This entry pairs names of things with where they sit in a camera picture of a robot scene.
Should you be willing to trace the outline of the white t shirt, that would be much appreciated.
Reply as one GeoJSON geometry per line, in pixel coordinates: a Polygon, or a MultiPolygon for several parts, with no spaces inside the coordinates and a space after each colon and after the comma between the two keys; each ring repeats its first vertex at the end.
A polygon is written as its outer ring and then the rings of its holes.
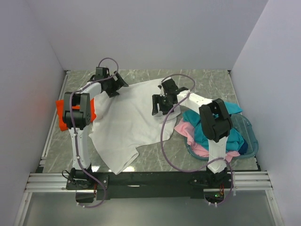
{"type": "Polygon", "coordinates": [[[152,95],[160,93],[160,79],[122,87],[119,95],[94,97],[96,118],[89,135],[101,159],[114,174],[121,173],[139,155],[137,148],[168,140],[181,113],[176,107],[166,123],[152,116],[152,95]]]}

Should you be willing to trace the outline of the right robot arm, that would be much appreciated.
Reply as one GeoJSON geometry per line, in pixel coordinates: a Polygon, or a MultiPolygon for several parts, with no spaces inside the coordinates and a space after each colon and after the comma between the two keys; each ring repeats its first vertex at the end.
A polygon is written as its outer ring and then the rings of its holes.
{"type": "Polygon", "coordinates": [[[209,144],[209,159],[206,169],[206,182],[212,188],[232,180],[228,174],[230,164],[226,160],[226,143],[233,128],[230,114],[220,98],[211,100],[192,93],[186,87],[178,87],[170,77],[164,78],[158,85],[160,94],[152,96],[152,115],[162,112],[163,123],[179,106],[185,106],[200,116],[201,128],[209,144]]]}

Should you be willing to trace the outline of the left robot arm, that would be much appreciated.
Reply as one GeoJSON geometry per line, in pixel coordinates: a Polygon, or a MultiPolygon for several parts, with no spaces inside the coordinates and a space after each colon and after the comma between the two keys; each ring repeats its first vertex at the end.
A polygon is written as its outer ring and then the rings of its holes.
{"type": "Polygon", "coordinates": [[[77,179],[78,185],[83,189],[91,188],[94,183],[87,150],[88,126],[92,119],[91,100],[101,93],[105,93],[109,98],[118,96],[118,90],[128,86],[118,70],[110,74],[107,67],[96,67],[95,74],[85,86],[64,94],[62,120],[71,136],[72,169],[83,172],[77,179]]]}

